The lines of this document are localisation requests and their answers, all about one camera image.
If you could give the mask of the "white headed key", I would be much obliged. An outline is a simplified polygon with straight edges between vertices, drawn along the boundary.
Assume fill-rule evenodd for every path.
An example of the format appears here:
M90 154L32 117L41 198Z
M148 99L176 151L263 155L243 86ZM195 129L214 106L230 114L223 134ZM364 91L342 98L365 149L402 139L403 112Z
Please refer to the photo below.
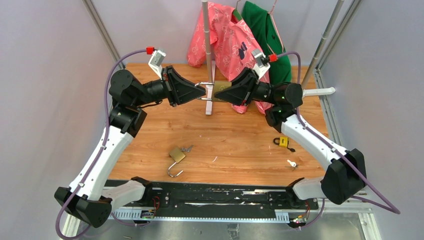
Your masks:
M299 167L299 165L295 161L291 161L289 159L287 159L286 161L289 164L289 168L292 170L295 170Z

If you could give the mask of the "brass padlock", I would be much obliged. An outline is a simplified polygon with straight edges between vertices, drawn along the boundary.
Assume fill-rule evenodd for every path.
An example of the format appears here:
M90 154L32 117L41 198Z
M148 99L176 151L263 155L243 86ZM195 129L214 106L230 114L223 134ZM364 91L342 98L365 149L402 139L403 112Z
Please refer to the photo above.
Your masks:
M184 172L184 170L180 170L178 173L173 174L172 168L175 165L179 164L186 157L185 152L181 148L175 147L168 153L168 155L172 158L173 163L168 167L167 174L171 178L176 178L179 175L181 175Z
M225 102L222 99L219 99L215 94L222 92L232 86L230 81L215 81L215 82L198 82L194 84L195 87L206 86L206 97L198 97L198 100L202 101L212 101L212 102Z

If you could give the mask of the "yellow padlock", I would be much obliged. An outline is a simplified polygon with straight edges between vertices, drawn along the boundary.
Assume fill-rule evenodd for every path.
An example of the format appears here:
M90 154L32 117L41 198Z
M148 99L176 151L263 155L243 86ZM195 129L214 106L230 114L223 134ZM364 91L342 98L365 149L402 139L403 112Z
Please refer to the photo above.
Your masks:
M273 143L279 147L286 148L292 153L296 152L294 148L289 147L289 138L287 136L280 136L273 139Z

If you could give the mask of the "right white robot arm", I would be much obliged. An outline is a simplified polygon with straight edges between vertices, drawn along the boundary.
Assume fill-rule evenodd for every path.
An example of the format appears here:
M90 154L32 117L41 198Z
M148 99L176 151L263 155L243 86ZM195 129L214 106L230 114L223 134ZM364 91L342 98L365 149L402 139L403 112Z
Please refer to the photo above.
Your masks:
M272 104L265 111L267 124L301 145L325 170L323 177L300 178L290 184L292 191L285 195L290 208L298 209L312 198L324 198L340 205L367 185L363 153L332 142L300 115L298 107L303 103L300 84L262 82L255 70L246 67L231 81L230 87L214 93L214 97L237 106L251 101Z

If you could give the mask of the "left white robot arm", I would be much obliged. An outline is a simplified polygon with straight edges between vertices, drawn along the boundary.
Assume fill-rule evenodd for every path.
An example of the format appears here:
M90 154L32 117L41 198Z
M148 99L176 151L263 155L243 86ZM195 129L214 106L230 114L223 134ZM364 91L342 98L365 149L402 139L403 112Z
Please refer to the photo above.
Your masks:
M153 201L152 183L141 177L104 189L116 162L147 117L143 107L162 100L168 100L175 107L204 96L206 90L167 66L160 72L159 79L147 83L139 82L126 69L118 70L110 78L109 94L115 105L108 112L97 150L75 180L68 187L59 187L54 194L66 213L94 228L102 226L120 207L131 202L146 207Z

